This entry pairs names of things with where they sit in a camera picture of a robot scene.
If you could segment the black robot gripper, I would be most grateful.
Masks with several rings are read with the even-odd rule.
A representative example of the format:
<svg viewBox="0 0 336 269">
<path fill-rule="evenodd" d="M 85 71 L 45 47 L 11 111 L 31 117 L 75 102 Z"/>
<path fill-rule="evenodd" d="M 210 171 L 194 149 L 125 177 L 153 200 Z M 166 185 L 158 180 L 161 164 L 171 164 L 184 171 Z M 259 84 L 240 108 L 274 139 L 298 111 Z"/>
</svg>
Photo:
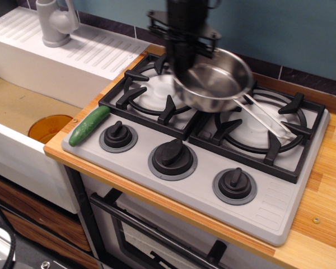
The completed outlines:
<svg viewBox="0 0 336 269">
<path fill-rule="evenodd" d="M 149 10 L 149 31 L 166 42 L 174 76 L 181 78 L 191 68 L 195 55 L 212 58 L 221 34 L 207 24 L 208 13 L 220 1 L 166 1 L 164 11 Z"/>
</svg>

